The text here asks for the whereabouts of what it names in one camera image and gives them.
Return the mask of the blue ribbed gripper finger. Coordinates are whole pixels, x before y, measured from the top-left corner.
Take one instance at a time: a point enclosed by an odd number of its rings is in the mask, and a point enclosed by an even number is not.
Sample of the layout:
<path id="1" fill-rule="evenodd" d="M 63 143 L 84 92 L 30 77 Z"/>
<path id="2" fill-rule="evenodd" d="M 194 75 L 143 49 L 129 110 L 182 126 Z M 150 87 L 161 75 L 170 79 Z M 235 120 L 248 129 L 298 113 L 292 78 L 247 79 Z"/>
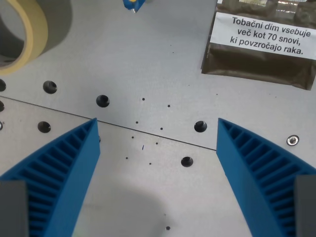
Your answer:
<path id="1" fill-rule="evenodd" d="M 254 237 L 294 237 L 294 180 L 316 169 L 275 143 L 218 119 L 216 154 Z"/>
<path id="2" fill-rule="evenodd" d="M 70 237 L 100 156 L 97 119 L 44 145 L 1 175 L 24 181 L 31 237 Z"/>

